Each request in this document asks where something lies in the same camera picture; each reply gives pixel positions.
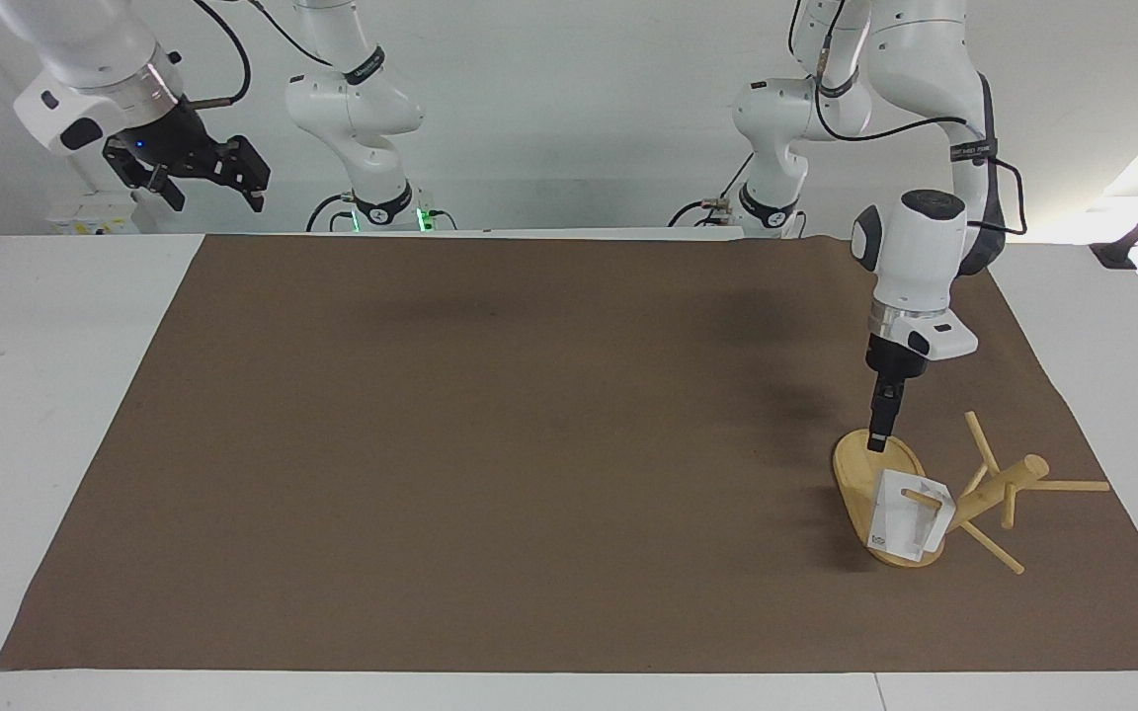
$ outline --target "wooden mug tree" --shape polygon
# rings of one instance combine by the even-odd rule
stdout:
[[[957,498],[955,518],[951,526],[947,527],[947,534],[951,535],[956,529],[965,530],[1013,572],[1022,574],[1025,572],[1025,567],[1008,555],[1007,551],[1000,548],[972,521],[980,514],[990,512],[997,505],[1003,505],[999,526],[1004,530],[1011,530],[1016,526],[1016,499],[1022,491],[1110,491],[1111,486],[1107,482],[1044,481],[1052,470],[1042,456],[1037,454],[1026,455],[1024,460],[1013,464],[1012,468],[1001,469],[998,461],[995,460],[989,443],[986,441],[986,432],[981,429],[981,423],[978,422],[978,415],[966,413],[965,420],[972,439],[976,443],[978,452],[981,454],[981,468],[978,468],[972,481]],[[834,453],[836,485],[841,489],[846,512],[850,514],[850,522],[853,523],[855,531],[858,534],[858,540],[865,545],[868,531],[872,530],[876,482],[882,469],[888,468],[898,472],[925,477],[925,470],[921,468],[921,460],[902,441],[890,438],[885,452],[876,454],[867,449],[867,430],[848,433],[836,445]],[[902,495],[916,501],[918,505],[925,505],[925,507],[934,510],[942,507],[940,501],[914,490],[904,490]],[[868,552],[880,561],[899,568],[931,565],[942,555],[942,551],[939,548],[935,553],[926,553],[920,562],[913,562],[868,548]]]

